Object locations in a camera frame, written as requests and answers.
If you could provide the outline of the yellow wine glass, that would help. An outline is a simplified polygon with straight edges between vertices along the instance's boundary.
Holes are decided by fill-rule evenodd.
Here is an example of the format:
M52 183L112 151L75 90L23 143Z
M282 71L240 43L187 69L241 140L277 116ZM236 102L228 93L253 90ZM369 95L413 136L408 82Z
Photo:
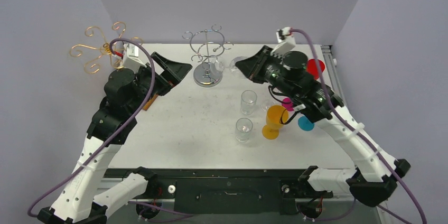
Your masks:
M271 106L266 113L266 125L262 128L262 135L270 140L278 138L279 131L284 126L281 121L285 123L288 119L289 114L285 107Z

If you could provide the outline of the clear ribbed glass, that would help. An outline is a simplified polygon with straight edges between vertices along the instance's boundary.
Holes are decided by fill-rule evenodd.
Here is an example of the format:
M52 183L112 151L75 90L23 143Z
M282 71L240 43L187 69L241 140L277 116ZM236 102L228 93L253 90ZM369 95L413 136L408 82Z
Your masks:
M235 134L237 141L247 142L253 131L253 122L249 118L240 118L235 124Z

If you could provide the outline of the red wine glass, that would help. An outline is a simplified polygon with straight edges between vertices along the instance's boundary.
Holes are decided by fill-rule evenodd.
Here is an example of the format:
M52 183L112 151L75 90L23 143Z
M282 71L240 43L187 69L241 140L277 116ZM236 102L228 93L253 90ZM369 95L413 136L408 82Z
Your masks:
M325 71L325 64L322 60L319 60L319 59L317 59L317 60L309 59L309 61L306 64L306 72L311 74L315 80L318 80L320 78L320 76L319 76L318 67L317 67L316 63L319 64L321 73L323 73Z

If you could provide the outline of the blue wine glass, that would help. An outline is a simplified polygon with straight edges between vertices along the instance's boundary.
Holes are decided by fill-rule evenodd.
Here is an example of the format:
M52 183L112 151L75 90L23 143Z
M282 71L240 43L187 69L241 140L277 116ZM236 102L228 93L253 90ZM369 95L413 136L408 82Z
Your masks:
M315 127L315 124L310 122L310 120L305 116L302 116L297 120L297 125L301 130L306 132L312 131Z

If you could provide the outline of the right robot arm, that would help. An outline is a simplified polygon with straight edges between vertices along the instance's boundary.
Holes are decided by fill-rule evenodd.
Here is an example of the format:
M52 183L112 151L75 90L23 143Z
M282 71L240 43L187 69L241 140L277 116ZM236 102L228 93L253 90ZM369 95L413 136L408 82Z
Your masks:
M342 99L307 71L305 53L290 51L277 56L271 52L263 46L235 66L250 81L268 83L287 96L294 109L324 130L354 163L352 169L309 167L299 177L299 191L305 196L323 191L349 193L369 207L389 199L398 180L409 171L409 162L389 155L367 135Z

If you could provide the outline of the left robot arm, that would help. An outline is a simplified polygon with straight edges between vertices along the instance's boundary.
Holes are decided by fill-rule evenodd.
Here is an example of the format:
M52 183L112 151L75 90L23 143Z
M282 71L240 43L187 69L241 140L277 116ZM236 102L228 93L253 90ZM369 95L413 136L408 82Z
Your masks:
M97 193L113 157L136 126L136 115L153 96L164 96L178 85L192 65L151 54L149 63L137 70L114 70L104 86L105 98L87 129L78 162L63 182L62 192L51 206L37 215L42 223L106 223L107 219L138 195L150 198L157 192L156 174L138 167L128 178Z

